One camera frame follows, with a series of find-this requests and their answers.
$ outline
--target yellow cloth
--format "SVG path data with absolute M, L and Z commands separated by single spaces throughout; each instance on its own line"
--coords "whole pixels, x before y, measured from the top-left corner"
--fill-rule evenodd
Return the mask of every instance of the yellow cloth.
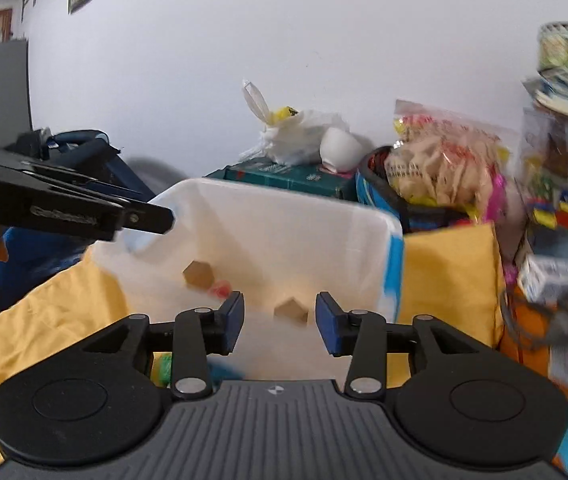
M 411 324 L 414 316 L 430 314 L 497 346 L 503 331 L 500 261 L 492 224 L 407 235 L 398 322 Z M 388 387 L 410 376 L 406 355 L 388 354 Z
M 116 280 L 85 257 L 0 314 L 0 383 L 127 315 Z
M 490 225 L 406 236 L 404 258 L 399 322 L 432 314 L 497 344 L 500 265 Z M 0 314 L 0 383 L 128 314 L 116 280 L 87 254 Z M 408 378 L 406 361 L 389 355 L 389 385 Z

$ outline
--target wall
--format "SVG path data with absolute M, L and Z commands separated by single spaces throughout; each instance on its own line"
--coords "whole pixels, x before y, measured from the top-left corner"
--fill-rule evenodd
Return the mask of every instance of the wall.
M 241 96 L 339 111 L 388 142 L 395 99 L 518 128 L 539 25 L 568 0 L 38 0 L 29 38 L 35 127 L 100 128 L 128 156 L 189 175 L 233 162 L 259 131 Z

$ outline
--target black device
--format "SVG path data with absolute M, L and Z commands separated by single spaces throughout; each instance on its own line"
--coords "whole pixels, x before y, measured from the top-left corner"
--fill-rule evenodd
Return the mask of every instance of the black device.
M 135 195 L 70 168 L 0 150 L 0 237 L 8 226 L 93 240 L 112 240 L 124 227 L 167 232 L 171 210 L 134 200 Z
M 207 354 L 240 335 L 243 296 L 174 322 L 133 314 L 0 385 L 0 480 L 559 479 L 568 403 L 548 379 L 432 316 L 387 324 L 326 292 L 315 317 L 332 380 L 223 381 Z M 148 378 L 172 351 L 171 383 Z M 386 353 L 412 377 L 386 388 Z

